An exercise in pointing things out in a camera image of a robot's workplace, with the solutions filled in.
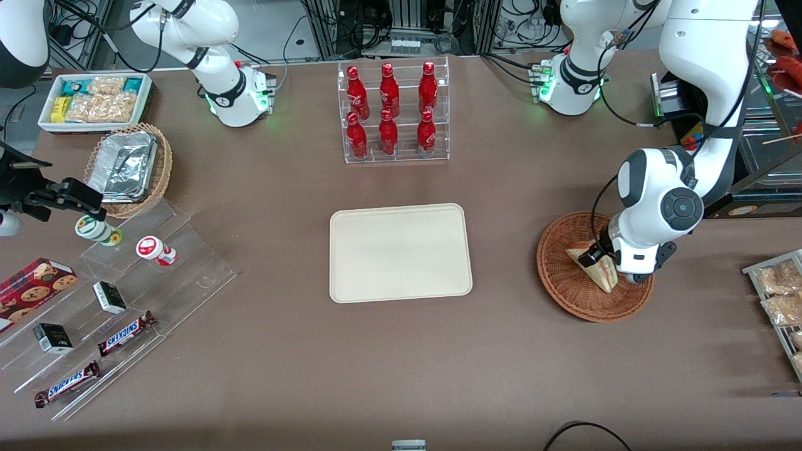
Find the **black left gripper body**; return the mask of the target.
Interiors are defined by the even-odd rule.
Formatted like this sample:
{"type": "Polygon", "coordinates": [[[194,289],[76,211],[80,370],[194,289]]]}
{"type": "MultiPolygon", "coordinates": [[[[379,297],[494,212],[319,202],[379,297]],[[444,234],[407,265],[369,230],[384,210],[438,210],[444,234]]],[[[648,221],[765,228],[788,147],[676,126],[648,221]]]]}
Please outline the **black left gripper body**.
{"type": "Polygon", "coordinates": [[[627,274],[653,274],[670,259],[677,249],[676,243],[666,242],[646,248],[636,247],[622,239],[619,233],[602,231],[600,243],[612,246],[618,254],[618,271],[627,274]]]}

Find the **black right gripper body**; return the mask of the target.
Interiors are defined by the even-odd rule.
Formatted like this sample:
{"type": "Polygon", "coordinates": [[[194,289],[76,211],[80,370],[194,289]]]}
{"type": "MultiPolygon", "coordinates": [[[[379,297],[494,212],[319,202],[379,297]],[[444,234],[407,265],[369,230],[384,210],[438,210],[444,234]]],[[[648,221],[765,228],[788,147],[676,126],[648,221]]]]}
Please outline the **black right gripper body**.
{"type": "Polygon", "coordinates": [[[2,209],[24,211],[25,199],[48,200],[52,202],[51,208],[59,208],[56,193],[49,188],[52,181],[43,177],[41,172],[41,168],[53,164],[23,154],[7,143],[1,145],[2,209]]]}

